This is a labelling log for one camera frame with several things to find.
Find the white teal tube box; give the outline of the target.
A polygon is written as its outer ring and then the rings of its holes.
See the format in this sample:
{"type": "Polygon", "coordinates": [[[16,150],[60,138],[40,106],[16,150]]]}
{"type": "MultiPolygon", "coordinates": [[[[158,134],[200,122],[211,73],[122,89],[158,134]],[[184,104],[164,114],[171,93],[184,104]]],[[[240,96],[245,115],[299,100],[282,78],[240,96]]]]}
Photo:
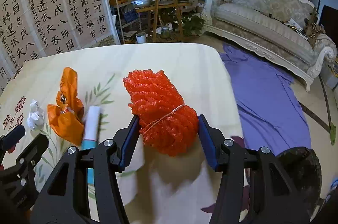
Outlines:
{"type": "Polygon", "coordinates": [[[84,136],[81,143],[81,149],[87,150],[97,146],[98,129],[100,124],[101,109],[99,106],[90,106],[84,125],[84,136]]]}

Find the white paper ball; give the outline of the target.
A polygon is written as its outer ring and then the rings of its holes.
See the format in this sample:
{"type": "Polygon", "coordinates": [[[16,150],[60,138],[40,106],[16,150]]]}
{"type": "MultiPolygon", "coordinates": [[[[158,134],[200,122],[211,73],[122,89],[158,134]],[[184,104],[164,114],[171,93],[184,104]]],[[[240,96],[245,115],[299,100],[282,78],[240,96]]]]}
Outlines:
{"type": "Polygon", "coordinates": [[[27,117],[27,126],[31,130],[41,129],[44,123],[44,110],[40,107],[38,101],[32,100],[30,103],[29,115],[27,117]]]}

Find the red foam net bundle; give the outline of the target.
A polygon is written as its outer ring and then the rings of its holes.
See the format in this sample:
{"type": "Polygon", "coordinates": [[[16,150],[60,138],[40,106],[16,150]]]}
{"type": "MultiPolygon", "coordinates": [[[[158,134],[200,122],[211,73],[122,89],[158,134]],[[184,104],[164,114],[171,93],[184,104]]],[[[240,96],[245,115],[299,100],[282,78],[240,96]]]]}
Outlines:
{"type": "Polygon", "coordinates": [[[178,156],[194,144],[199,121],[163,70],[133,70],[123,78],[128,107],[139,117],[143,144],[161,154],[178,156]]]}

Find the orange plastic wrapper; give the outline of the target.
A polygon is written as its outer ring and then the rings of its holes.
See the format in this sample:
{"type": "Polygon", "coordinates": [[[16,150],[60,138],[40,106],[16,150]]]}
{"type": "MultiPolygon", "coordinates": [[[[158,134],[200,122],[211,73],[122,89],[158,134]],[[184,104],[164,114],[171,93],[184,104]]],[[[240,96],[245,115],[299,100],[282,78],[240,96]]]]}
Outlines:
{"type": "Polygon", "coordinates": [[[84,133],[84,105],[77,97],[77,72],[70,67],[63,70],[56,104],[48,104],[49,126],[62,139],[80,146],[84,133]]]}

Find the black trash bin with bag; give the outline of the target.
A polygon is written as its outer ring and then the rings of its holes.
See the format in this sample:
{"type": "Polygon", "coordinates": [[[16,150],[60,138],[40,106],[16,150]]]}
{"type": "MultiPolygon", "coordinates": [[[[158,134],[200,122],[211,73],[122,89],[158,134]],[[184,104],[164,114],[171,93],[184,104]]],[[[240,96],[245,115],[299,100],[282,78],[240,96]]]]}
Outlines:
{"type": "Polygon", "coordinates": [[[321,165],[313,149],[294,147],[277,155],[279,163],[303,197],[303,203],[311,218],[320,199],[321,165]]]}

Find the floral cream tablecloth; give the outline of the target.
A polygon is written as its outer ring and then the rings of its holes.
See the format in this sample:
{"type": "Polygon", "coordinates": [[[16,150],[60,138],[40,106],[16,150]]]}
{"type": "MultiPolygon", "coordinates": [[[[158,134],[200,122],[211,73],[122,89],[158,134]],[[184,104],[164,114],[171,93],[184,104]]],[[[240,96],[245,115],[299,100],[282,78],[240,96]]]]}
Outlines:
{"type": "Polygon", "coordinates": [[[141,134],[117,175],[131,223],[208,223],[221,174],[207,164],[192,108],[224,137],[243,132],[231,79],[219,53],[201,44],[134,44],[83,49],[26,62],[1,93],[1,134],[26,125],[30,103],[56,102],[65,68],[77,72],[84,108],[101,109],[100,142],[133,115],[141,134]]]}

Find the purple cloth on floor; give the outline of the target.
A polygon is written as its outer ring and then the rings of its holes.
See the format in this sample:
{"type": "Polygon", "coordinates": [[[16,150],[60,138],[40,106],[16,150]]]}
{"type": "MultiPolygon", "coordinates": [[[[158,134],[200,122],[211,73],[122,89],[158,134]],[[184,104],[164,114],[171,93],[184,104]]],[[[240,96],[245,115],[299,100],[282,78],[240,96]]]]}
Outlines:
{"type": "Polygon", "coordinates": [[[245,147],[268,147],[275,155],[310,148],[309,126],[290,86],[293,77],[231,45],[223,49],[220,56],[231,78],[245,147]]]}

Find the small floor potted plant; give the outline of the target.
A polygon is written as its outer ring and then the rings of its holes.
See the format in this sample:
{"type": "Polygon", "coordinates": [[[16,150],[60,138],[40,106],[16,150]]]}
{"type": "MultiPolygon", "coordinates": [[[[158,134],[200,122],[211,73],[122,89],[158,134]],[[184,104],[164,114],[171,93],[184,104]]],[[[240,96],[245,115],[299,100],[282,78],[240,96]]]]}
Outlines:
{"type": "Polygon", "coordinates": [[[182,18],[183,35],[186,37],[200,36],[204,25],[204,19],[198,14],[185,13],[182,18]]]}

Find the green rag on floor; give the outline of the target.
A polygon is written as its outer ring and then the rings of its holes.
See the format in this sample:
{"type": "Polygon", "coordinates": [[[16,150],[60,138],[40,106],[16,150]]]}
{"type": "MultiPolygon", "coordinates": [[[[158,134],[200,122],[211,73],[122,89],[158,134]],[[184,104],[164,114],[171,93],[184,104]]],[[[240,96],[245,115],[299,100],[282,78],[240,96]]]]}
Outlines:
{"type": "Polygon", "coordinates": [[[336,126],[332,122],[330,122],[329,128],[330,128],[329,133],[330,133],[331,145],[334,146],[335,141],[336,141],[336,126]]]}

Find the wooden plant stand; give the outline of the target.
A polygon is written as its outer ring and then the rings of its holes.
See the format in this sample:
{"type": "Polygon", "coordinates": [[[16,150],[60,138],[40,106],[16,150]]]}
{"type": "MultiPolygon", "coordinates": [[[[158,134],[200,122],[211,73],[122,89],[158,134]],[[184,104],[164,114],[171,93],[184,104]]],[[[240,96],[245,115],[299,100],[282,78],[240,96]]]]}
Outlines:
{"type": "Polygon", "coordinates": [[[176,16],[178,18],[178,29],[179,29],[179,40],[183,41],[184,35],[183,35],[183,28],[182,28],[182,7],[184,6],[190,6],[189,1],[178,1],[178,0],[173,0],[173,3],[167,4],[167,5],[160,5],[159,4],[160,0],[155,0],[155,3],[147,6],[147,7],[136,7],[136,12],[143,13],[147,12],[148,13],[148,26],[151,26],[151,16],[150,13],[153,11],[154,12],[154,22],[153,22],[153,28],[149,31],[149,35],[152,37],[152,41],[156,42],[156,29],[157,29],[157,24],[159,20],[159,10],[160,9],[175,9],[176,10],[176,16]]]}

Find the blue white shoes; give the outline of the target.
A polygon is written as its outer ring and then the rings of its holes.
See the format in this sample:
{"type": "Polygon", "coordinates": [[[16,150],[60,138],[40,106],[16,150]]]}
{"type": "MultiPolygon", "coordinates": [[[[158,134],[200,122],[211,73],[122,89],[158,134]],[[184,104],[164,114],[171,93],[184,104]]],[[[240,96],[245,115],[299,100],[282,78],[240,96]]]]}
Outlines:
{"type": "Polygon", "coordinates": [[[330,186],[329,193],[325,197],[325,203],[327,203],[331,199],[333,193],[335,192],[335,189],[337,188],[337,185],[338,185],[338,178],[334,178],[334,180],[333,180],[333,182],[330,186]]]}

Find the ornate white sofa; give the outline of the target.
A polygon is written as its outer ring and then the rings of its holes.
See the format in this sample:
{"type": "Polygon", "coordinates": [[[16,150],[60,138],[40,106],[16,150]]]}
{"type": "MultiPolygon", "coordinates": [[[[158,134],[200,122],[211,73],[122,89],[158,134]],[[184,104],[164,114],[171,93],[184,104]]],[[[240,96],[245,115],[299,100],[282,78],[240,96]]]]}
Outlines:
{"type": "Polygon", "coordinates": [[[227,38],[286,68],[309,91],[323,63],[337,56],[336,44],[316,23],[309,0],[200,0],[203,32],[227,38]]]}

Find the calligraphy screen panel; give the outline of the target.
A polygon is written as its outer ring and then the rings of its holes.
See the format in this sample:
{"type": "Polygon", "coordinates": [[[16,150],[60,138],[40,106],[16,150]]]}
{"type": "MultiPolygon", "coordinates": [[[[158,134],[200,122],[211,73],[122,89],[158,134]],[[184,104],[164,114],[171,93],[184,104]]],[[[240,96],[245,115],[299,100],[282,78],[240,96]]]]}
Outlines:
{"type": "Polygon", "coordinates": [[[118,45],[109,0],[1,0],[1,88],[25,62],[118,45]]]}

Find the black television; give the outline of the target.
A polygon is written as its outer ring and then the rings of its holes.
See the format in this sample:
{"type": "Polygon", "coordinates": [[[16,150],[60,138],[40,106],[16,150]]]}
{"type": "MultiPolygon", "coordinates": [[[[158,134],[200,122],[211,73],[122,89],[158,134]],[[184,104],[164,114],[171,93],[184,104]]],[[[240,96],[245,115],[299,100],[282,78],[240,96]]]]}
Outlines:
{"type": "Polygon", "coordinates": [[[338,9],[324,5],[319,25],[322,25],[325,30],[325,34],[331,39],[337,38],[337,19],[338,19],[338,9]]]}

